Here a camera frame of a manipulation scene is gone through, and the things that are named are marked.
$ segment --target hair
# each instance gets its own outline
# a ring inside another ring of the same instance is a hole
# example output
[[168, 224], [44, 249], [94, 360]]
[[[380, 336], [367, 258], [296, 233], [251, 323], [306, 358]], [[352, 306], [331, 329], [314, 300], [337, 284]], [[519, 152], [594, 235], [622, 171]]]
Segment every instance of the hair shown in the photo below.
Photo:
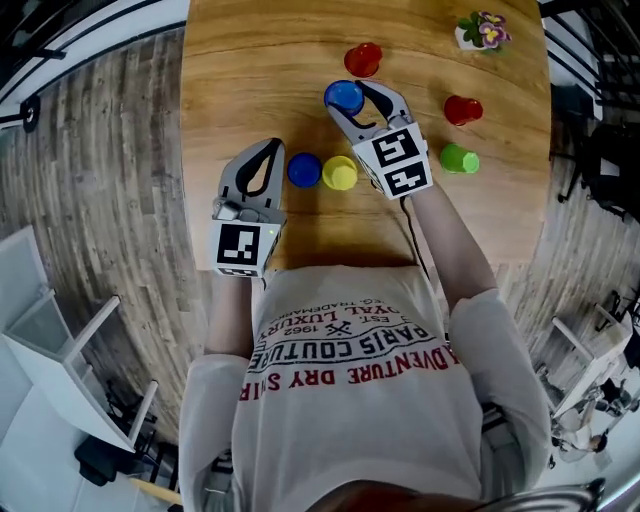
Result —
[[607, 447], [607, 443], [609, 442], [609, 437], [607, 436], [607, 430], [605, 430], [602, 434], [600, 434], [600, 442], [598, 446], [593, 450], [595, 453], [600, 453]]

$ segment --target caster wheel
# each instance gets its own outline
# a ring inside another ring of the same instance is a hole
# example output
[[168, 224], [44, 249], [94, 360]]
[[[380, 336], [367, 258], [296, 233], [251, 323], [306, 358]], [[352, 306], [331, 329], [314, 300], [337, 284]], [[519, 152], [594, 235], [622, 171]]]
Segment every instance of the caster wheel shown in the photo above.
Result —
[[38, 126], [38, 120], [40, 119], [40, 98], [38, 96], [31, 96], [20, 105], [20, 113], [23, 114], [25, 120], [22, 123], [24, 131], [27, 133], [33, 132]]

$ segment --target potted plant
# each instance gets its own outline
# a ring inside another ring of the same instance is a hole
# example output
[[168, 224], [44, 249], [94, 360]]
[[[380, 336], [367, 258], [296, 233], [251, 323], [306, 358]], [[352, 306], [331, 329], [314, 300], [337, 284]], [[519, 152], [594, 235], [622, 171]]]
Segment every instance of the potted plant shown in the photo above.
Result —
[[455, 31], [458, 46], [463, 50], [501, 51], [502, 45], [511, 41], [506, 22], [500, 14], [474, 11], [468, 19], [458, 20]]

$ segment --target white pot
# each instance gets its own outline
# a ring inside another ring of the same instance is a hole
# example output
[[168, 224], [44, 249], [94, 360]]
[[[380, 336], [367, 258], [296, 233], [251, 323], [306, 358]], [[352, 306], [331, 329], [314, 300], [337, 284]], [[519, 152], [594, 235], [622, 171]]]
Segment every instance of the white pot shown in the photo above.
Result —
[[477, 46], [473, 46], [473, 43], [471, 41], [465, 41], [463, 39], [464, 36], [464, 30], [462, 30], [460, 27], [456, 27], [456, 31], [455, 31], [455, 35], [456, 35], [456, 41], [458, 41], [458, 46], [460, 47], [461, 50], [476, 50], [476, 51], [482, 51], [485, 48], [478, 48]]

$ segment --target yellow cup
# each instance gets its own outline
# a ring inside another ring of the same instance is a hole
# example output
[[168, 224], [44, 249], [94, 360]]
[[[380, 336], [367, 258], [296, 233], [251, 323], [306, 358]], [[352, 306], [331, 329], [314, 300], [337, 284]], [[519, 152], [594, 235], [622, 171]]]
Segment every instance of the yellow cup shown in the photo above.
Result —
[[322, 167], [322, 181], [333, 190], [349, 190], [358, 182], [358, 168], [351, 158], [334, 156]]

